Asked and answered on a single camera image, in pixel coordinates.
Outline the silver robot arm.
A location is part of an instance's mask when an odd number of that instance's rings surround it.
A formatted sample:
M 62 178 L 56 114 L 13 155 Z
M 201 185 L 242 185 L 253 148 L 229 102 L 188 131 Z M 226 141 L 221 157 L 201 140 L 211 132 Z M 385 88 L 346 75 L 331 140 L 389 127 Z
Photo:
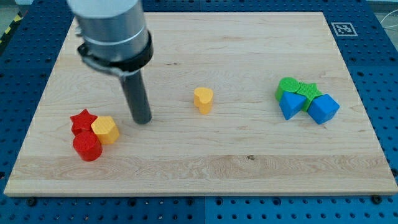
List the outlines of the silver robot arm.
M 78 48 L 89 67 L 121 76 L 140 70 L 154 50 L 141 0 L 68 0 L 78 22 Z

